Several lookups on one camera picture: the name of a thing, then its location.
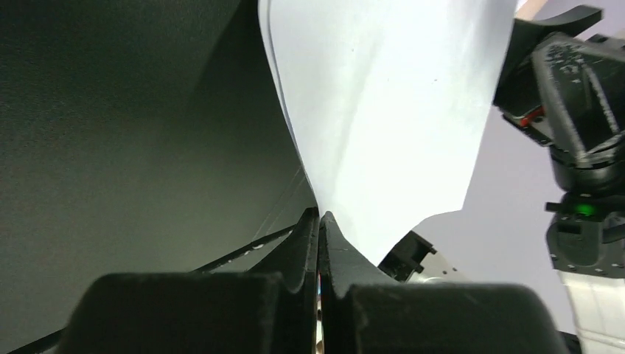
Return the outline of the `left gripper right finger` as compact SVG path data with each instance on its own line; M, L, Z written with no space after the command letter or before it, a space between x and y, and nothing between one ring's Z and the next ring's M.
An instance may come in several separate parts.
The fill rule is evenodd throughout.
M343 236L319 229L327 353L557 354L568 347L540 298L521 285L401 283Z

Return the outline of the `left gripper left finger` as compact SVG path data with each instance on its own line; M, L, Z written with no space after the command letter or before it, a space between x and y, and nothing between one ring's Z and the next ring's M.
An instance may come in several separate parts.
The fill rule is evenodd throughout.
M75 308L59 353L314 353L318 210L245 272L109 274Z

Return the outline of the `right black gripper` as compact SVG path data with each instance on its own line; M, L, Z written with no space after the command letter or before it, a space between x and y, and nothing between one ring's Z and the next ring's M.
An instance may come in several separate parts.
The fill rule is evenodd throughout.
M517 19L493 100L506 121L549 149L566 192L624 191L624 41L579 38L601 19L588 5Z

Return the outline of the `white paper sheet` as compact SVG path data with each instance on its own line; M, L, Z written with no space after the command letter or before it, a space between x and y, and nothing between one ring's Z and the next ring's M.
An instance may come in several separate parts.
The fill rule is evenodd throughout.
M515 1L260 1L284 119L322 212L379 263L462 208Z

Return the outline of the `grey black file folder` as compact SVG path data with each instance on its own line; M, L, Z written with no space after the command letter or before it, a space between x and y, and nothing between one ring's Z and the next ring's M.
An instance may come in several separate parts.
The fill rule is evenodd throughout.
M111 273L191 271L315 200L255 1L1 3L1 351Z

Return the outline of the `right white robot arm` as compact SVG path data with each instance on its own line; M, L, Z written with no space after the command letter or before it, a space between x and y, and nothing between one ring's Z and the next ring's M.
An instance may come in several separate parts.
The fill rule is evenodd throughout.
M603 17L586 4L517 19L497 86L502 118L548 149L563 191L546 231L572 305L571 353L624 351L624 40L579 38Z

